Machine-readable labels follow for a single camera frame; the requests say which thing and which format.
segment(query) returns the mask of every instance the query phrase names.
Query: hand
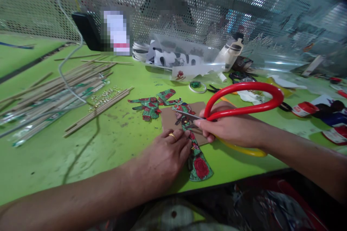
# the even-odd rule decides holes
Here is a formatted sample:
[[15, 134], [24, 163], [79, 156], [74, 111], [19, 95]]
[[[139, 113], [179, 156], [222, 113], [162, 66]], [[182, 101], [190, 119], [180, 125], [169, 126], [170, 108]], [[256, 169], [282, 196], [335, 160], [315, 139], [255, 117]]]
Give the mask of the hand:
[[[226, 101], [221, 101], [214, 105], [211, 114], [236, 108]], [[204, 117], [205, 110], [200, 112], [200, 117]], [[262, 148], [271, 136], [273, 126], [264, 123], [250, 115], [235, 115], [217, 119], [217, 122], [207, 120], [195, 120], [194, 124], [203, 130], [203, 136], [212, 143], [216, 135], [228, 143], [248, 147]]]
[[157, 136], [142, 155], [128, 163], [136, 179], [137, 192], [147, 200], [166, 192], [184, 166], [191, 151], [190, 131], [168, 129]]

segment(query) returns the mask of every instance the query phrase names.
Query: finger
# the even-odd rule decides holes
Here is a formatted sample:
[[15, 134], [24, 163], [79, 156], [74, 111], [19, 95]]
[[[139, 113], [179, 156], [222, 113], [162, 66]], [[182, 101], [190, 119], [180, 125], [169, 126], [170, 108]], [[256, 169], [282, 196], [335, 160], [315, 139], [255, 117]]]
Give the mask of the finger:
[[207, 138], [210, 135], [210, 132], [203, 130], [202, 135]]
[[213, 143], [213, 141], [216, 139], [216, 137], [213, 134], [209, 134], [207, 137], [207, 141], [209, 143]]
[[[213, 113], [219, 112], [219, 111], [234, 109], [234, 108], [237, 108], [237, 107], [233, 106], [232, 104], [230, 104], [230, 103], [227, 102], [227, 101], [221, 101], [221, 102], [219, 102], [219, 103], [213, 105], [210, 114], [213, 114]], [[204, 116], [204, 113], [205, 113], [205, 108], [204, 108], [203, 110], [200, 111], [199, 117], [203, 117], [203, 118], [204, 118], [204, 117], [205, 117], [205, 116]]]
[[178, 150], [178, 152], [180, 152], [182, 150], [182, 147], [186, 144], [187, 139], [190, 136], [190, 130], [186, 130], [184, 132], [184, 134], [181, 136], [181, 138], [175, 142], [174, 144], [172, 144], [172, 146]]
[[204, 108], [203, 110], [200, 111], [199, 117], [204, 117], [204, 113], [205, 113], [205, 108]]
[[218, 133], [221, 131], [221, 126], [219, 124], [220, 122], [210, 122], [207, 120], [194, 120], [194, 124], [201, 128], [202, 130], [205, 130], [211, 134], [218, 135]]
[[188, 139], [188, 141], [186, 141], [186, 143], [184, 144], [180, 152], [180, 161], [182, 165], [187, 161], [188, 156], [190, 155], [191, 149], [192, 149], [192, 140]]
[[160, 135], [158, 135], [158, 137], [165, 138], [169, 135], [169, 133], [172, 133], [172, 132], [173, 132], [172, 129], [167, 129], [167, 130], [163, 131]]
[[182, 129], [176, 129], [176, 130], [173, 131], [172, 134], [174, 135], [174, 137], [171, 136], [171, 135], [168, 135], [164, 139], [165, 141], [167, 141], [170, 144], [173, 144], [173, 143], [177, 142], [181, 138], [181, 136], [183, 134], [183, 130]]

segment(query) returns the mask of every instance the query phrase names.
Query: bundle of sticks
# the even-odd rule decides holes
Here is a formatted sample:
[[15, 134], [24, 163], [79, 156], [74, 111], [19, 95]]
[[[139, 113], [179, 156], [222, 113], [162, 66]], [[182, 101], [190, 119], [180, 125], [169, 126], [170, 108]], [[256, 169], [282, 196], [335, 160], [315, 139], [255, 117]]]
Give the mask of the bundle of sticks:
[[67, 129], [65, 129], [66, 134], [63, 137], [68, 137], [70, 134], [76, 132], [78, 129], [80, 129], [82, 126], [84, 126], [86, 123], [93, 120], [95, 117], [103, 113], [105, 110], [107, 110], [109, 107], [113, 106], [115, 103], [117, 103], [119, 100], [123, 99], [127, 95], [129, 95], [130, 90], [132, 90], [133, 87], [128, 88], [120, 92], [118, 95], [113, 97], [111, 100], [103, 104], [102, 106], [96, 108], [93, 112], [82, 118], [81, 120], [77, 121]]
[[[111, 68], [116, 65], [114, 63], [100, 65], [94, 64], [94, 61], [99, 58], [100, 57], [97, 57], [94, 60], [88, 61], [64, 74], [69, 86], [83, 99], [86, 99], [104, 86], [105, 79], [112, 74]], [[66, 110], [82, 103], [80, 99], [74, 96], [67, 89], [61, 77], [57, 77], [44, 83], [42, 83], [42, 79], [35, 82], [28, 89], [0, 101], [0, 104], [5, 102], [17, 102], [12, 108], [7, 109], [6, 111], [1, 111], [0, 116], [2, 116], [2, 119], [0, 119], [0, 125], [13, 120], [25, 122], [28, 119], [41, 115], [42, 113], [48, 113], [54, 110]], [[14, 146], [23, 144], [23, 142], [45, 128], [48, 124], [52, 123], [52, 121], [55, 121], [64, 113], [65, 111], [56, 114], [48, 114], [38, 118], [32, 122], [29, 127], [20, 130], [15, 135], [18, 138], [14, 143]]]

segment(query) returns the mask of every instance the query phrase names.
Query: black phone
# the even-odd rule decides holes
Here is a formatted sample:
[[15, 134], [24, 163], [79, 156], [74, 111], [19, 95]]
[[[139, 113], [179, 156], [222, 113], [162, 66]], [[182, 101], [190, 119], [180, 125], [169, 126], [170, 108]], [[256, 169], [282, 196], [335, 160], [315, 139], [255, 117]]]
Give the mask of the black phone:
[[92, 51], [101, 51], [100, 33], [93, 17], [90, 14], [76, 12], [72, 14], [72, 19], [88, 48]]

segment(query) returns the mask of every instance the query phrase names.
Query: green puppet cutout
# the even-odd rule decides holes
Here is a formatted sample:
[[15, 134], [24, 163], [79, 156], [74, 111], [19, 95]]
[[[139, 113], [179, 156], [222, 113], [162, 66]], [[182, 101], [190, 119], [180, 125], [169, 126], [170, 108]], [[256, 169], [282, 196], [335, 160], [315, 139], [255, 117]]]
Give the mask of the green puppet cutout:
[[168, 89], [163, 92], [158, 93], [159, 98], [147, 97], [142, 99], [128, 100], [129, 103], [140, 103], [140, 106], [133, 107], [133, 110], [143, 110], [142, 119], [145, 121], [151, 121], [152, 119], [158, 118], [161, 110], [160, 105], [173, 105], [178, 102], [178, 100], [170, 100], [176, 92], [173, 89]]
[[[177, 102], [177, 104], [174, 105], [172, 109], [183, 111], [192, 115], [195, 114], [195, 112], [192, 111], [191, 107], [187, 103], [182, 101]], [[184, 131], [186, 130], [186, 126], [193, 123], [192, 120], [188, 119], [186, 116], [180, 113], [176, 112], [175, 115], [177, 118], [177, 122], [175, 124], [178, 125], [179, 123], [181, 123], [182, 129]], [[190, 171], [189, 179], [191, 181], [202, 181], [208, 179], [213, 175], [213, 171], [210, 165], [207, 163], [204, 154], [200, 150], [193, 132], [191, 132], [189, 138], [192, 140], [192, 149], [188, 158], [188, 169]]]

